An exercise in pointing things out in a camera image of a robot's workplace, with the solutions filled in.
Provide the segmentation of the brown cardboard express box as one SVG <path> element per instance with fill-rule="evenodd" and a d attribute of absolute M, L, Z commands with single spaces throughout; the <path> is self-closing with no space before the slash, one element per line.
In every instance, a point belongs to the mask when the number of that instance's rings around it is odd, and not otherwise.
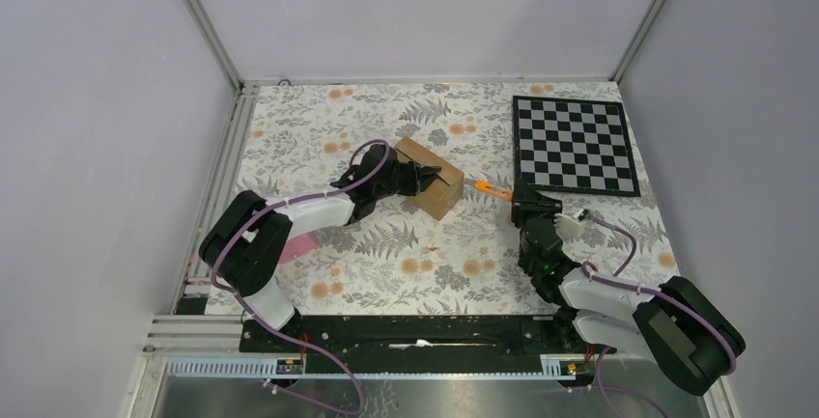
<path fill-rule="evenodd" d="M 465 174 L 411 138 L 402 138 L 394 149 L 401 161 L 413 161 L 423 168 L 439 168 L 422 180 L 425 188 L 409 200 L 435 220 L 442 220 L 463 199 Z"/>

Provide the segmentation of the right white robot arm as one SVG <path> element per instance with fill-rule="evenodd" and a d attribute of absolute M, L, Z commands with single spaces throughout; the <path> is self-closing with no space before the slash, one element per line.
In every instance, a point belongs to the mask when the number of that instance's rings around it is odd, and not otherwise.
<path fill-rule="evenodd" d="M 577 352 L 587 344 L 615 348 L 654 363 L 683 391 L 704 395 L 732 374 L 747 343 L 690 280 L 673 276 L 659 286 L 606 275 L 590 262 L 573 261 L 563 240 L 586 221 L 633 240 L 625 229 L 583 209 L 573 215 L 560 201 L 517 178 L 508 193 L 520 231 L 518 264 L 535 292 L 560 308 L 557 345 Z"/>

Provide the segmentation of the orange black utility knife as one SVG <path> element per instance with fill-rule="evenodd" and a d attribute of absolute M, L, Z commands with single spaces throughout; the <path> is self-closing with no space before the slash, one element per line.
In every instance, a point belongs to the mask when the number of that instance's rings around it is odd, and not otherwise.
<path fill-rule="evenodd" d="M 492 183 L 490 181 L 479 181 L 476 179 L 465 179 L 465 185 L 471 186 L 473 189 L 481 193 L 493 196 L 506 202 L 511 202 L 513 200 L 513 190 L 501 184 Z"/>

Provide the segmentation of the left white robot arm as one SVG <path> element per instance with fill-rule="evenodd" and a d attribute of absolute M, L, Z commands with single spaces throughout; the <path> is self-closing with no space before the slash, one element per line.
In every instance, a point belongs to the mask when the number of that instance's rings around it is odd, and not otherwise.
<path fill-rule="evenodd" d="M 252 190 L 239 193 L 205 235 L 199 257 L 213 287 L 230 294 L 278 351 L 293 348 L 299 326 L 295 305 L 274 273 L 288 242 L 326 228 L 354 224 L 394 195 L 418 196 L 441 173 L 439 166 L 402 160 L 383 140 L 361 145 L 341 177 L 323 191 L 269 203 Z"/>

